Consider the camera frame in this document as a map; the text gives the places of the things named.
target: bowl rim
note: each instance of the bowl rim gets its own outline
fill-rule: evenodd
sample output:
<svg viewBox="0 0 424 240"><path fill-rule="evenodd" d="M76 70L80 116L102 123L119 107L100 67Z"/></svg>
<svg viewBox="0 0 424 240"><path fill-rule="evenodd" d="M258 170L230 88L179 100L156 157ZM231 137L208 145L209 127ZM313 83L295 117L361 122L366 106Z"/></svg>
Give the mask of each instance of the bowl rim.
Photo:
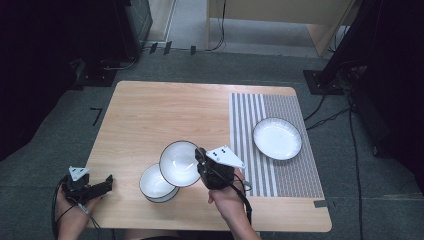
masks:
<svg viewBox="0 0 424 240"><path fill-rule="evenodd" d="M143 179L143 176L144 176L144 174L150 169L150 168L152 168L152 167L154 167L154 166L156 166L156 165L159 165L159 163L155 163L155 164L153 164L153 165L151 165L151 166L149 166L148 168L146 168L146 170L144 170L143 171L143 173L141 174L141 177L140 177L140 181L139 181L139 188L140 188L140 191L141 191L141 193L148 199L148 200L150 200L150 201L152 201L152 202L154 202L152 199L163 199L163 198L165 198L165 197L167 197L167 196L169 196L170 194L172 194L174 191L175 191L175 188L178 188L178 190L179 190L179 187L177 187L177 186L175 186L175 185L172 185L172 184L170 184L168 181L166 181L169 185L171 185L173 188L172 188L172 190L169 192L169 193L167 193L167 194L165 194L165 195L163 195L163 196L161 196L161 197L151 197L151 196L149 196L148 194L146 194L144 191L143 191L143 189L141 188L141 180Z"/></svg>
<svg viewBox="0 0 424 240"><path fill-rule="evenodd" d="M286 124L288 124L288 125L291 125L294 129L296 129L296 131L297 131L297 133L298 133L298 135L299 135L299 138L300 138L300 141L301 141L301 145L300 145L300 148L299 148L299 150L297 151L297 153L295 154L295 155L293 155L292 157L290 157L290 158L284 158L284 159L279 159L279 158L273 158L273 157L271 157L271 156L269 156L268 154L266 154L265 152L263 152L262 151L262 149L260 149L259 148L259 146L258 146L258 144L256 143L256 141L255 141L255 131L257 131L257 126L259 125L259 124L263 124L265 121L270 121L270 120L272 120L272 119L277 119L277 120L282 120L283 122L285 122ZM271 159L274 159L274 160L276 160L276 161L287 161L287 160L291 160L291 159L293 159L293 158L295 158L297 155L299 155L299 153L300 153L300 151L302 150L302 148L303 148L303 138L302 138L302 134L300 133L300 131L299 131L299 129L293 124L293 123L291 123L290 121L288 121L287 119L284 119L284 118L280 118L280 117L266 117L266 118L263 118L263 119L261 119L260 121L258 121L257 123L256 123L256 125L253 127L253 131L252 131L252 140L253 140L253 144L255 145L255 147L263 154L263 155L265 155L266 157L268 157L268 158L271 158Z"/></svg>
<svg viewBox="0 0 424 240"><path fill-rule="evenodd" d="M174 142L172 142L172 143L168 144L168 146L166 146L166 147L163 149L163 151L162 151L162 153L161 153L161 155L160 155L160 158L159 158L159 170L160 170L160 173L161 173L161 174L162 174L162 176L163 176L163 179L165 179L165 181L167 181L169 184L171 184L171 185L173 185L173 186L176 186L176 187L189 187L189 186L191 186L191 185L195 184L197 181L199 181L199 179L200 179L200 174L199 174L199 177L196 179L196 181L194 181L194 182L193 182L193 183L191 183L191 184L188 184L188 185L175 185L175 184L171 183L168 179L166 179L165 175L163 174L162 168L161 168L162 156L163 156L163 154L165 153L165 151L166 151L166 150L167 150L170 146L172 146L172 145L174 145L174 144L176 144L176 143L180 143L180 142L190 143L190 144L194 145L196 148L198 148L198 146L197 146L196 144L194 144L194 143L192 143L192 142L190 142L190 141L187 141L187 140L178 140L178 141L174 141Z"/></svg>

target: white bowl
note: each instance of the white bowl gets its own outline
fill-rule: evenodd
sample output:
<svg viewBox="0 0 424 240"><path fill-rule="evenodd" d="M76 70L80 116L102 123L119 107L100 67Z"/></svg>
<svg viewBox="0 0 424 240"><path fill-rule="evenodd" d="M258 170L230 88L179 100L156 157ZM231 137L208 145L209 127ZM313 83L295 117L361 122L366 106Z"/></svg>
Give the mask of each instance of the white bowl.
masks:
<svg viewBox="0 0 424 240"><path fill-rule="evenodd" d="M160 172L159 164L155 164L141 175L140 190L148 200L161 203L172 199L177 194L179 187L165 181Z"/></svg>
<svg viewBox="0 0 424 240"><path fill-rule="evenodd" d="M266 118L256 124L253 141L263 154L276 160L291 159L302 148L297 128L281 118Z"/></svg>
<svg viewBox="0 0 424 240"><path fill-rule="evenodd" d="M165 148L159 167L166 181L177 187L187 187L199 180L198 162L194 156L196 148L187 141L174 142Z"/></svg>

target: white mount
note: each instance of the white mount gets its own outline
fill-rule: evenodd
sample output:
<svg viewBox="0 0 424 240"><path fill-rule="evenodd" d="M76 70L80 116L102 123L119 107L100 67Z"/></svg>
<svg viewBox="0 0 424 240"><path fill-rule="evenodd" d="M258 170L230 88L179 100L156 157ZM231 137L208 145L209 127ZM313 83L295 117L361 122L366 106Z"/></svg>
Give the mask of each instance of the white mount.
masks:
<svg viewBox="0 0 424 240"><path fill-rule="evenodd" d="M74 168L72 166L69 167L69 173L71 174L72 180L78 181L82 178L86 173L88 173L90 169L88 168Z"/></svg>
<svg viewBox="0 0 424 240"><path fill-rule="evenodd" d="M246 167L240 158L238 158L237 155L235 155L233 151L227 147L227 145L211 151L207 151L206 156L219 164L238 168Z"/></svg>

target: white plate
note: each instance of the white plate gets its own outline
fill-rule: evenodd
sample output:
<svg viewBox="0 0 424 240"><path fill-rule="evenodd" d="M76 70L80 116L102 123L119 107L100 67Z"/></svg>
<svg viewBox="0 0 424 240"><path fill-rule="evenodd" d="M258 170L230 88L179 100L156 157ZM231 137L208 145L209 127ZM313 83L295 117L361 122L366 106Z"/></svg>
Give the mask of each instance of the white plate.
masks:
<svg viewBox="0 0 424 240"><path fill-rule="evenodd" d="M276 160L291 159L302 148L299 131L281 118L266 118L256 124L253 140L263 154Z"/></svg>
<svg viewBox="0 0 424 240"><path fill-rule="evenodd" d="M178 141L162 152L159 161L163 178L177 187L187 187L199 180L198 161L195 158L197 146L191 142Z"/></svg>

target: black speaker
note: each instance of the black speaker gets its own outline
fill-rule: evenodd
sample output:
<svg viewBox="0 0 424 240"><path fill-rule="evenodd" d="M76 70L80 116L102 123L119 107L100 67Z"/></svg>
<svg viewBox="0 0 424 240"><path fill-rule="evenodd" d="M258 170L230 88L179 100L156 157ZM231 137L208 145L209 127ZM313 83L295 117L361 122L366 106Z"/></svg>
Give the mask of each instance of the black speaker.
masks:
<svg viewBox="0 0 424 240"><path fill-rule="evenodd" d="M60 4L64 25L86 64L83 78L105 81L110 73L104 71L106 63L117 63L113 67L119 68L119 63L140 56L153 23L148 0L63 0ZM113 80L114 75L107 77Z"/></svg>
<svg viewBox="0 0 424 240"><path fill-rule="evenodd" d="M76 80L56 22L39 10L34 1L0 2L0 161L33 138Z"/></svg>
<svg viewBox="0 0 424 240"><path fill-rule="evenodd" d="M382 2L384 0L363 0L354 22L325 68L322 71L303 71L311 94L343 95L337 82L337 74L367 64Z"/></svg>
<svg viewBox="0 0 424 240"><path fill-rule="evenodd" d="M424 3L391 1L382 11L378 44L352 97L375 146L419 183L424 176Z"/></svg>

